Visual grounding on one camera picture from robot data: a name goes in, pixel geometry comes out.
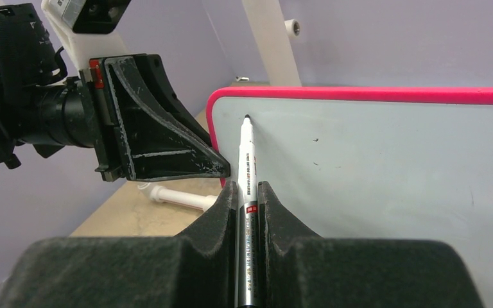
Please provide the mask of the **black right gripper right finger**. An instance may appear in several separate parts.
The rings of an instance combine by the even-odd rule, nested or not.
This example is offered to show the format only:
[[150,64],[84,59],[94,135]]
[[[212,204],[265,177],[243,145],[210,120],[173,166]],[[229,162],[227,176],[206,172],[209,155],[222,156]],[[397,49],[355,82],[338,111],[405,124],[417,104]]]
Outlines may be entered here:
[[446,243],[322,237],[268,182],[259,183],[257,196],[268,307],[483,307],[466,265]]

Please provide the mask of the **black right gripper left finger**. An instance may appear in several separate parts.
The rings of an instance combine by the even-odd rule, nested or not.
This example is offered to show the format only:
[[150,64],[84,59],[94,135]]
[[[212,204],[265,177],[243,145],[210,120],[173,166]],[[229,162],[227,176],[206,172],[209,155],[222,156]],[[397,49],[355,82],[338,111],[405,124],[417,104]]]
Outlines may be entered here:
[[172,237],[54,237],[21,255],[0,307],[232,307],[238,200],[216,203]]

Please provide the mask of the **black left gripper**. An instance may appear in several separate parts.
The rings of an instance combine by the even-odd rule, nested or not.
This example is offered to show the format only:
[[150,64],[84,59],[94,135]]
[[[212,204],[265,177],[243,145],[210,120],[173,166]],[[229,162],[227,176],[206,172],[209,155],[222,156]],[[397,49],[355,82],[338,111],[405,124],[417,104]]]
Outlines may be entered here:
[[[113,122],[105,120],[105,91],[117,143]],[[122,165],[129,180],[230,175],[230,163],[179,100],[157,54],[92,58],[77,77],[30,88],[29,103],[17,108],[17,137],[43,158],[65,147],[93,149],[106,182],[123,177]]]

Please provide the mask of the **black silver marker pen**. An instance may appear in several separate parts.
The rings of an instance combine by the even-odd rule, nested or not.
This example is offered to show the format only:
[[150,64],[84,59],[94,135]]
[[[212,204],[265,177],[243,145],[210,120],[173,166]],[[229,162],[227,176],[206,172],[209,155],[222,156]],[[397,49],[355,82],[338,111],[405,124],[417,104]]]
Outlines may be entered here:
[[259,307],[259,223],[254,128],[246,115],[240,130],[236,229],[235,306]]

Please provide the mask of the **whiteboard with pink frame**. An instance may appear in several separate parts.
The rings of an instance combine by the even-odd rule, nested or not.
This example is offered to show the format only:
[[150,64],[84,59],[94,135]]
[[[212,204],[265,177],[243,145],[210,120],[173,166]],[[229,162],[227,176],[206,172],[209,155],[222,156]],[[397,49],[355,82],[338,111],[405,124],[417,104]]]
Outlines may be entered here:
[[448,243],[493,307],[493,88],[217,90],[207,123],[232,179],[246,115],[258,180],[308,227]]

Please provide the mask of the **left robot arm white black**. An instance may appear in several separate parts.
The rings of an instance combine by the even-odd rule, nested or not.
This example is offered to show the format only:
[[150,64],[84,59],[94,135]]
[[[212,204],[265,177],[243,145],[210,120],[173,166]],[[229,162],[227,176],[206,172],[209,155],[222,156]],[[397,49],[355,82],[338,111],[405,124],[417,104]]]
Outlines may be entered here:
[[0,6],[0,164],[15,148],[48,158],[92,148],[106,182],[225,178],[230,164],[173,90],[157,54],[116,32],[128,1],[43,1],[55,49],[31,3]]

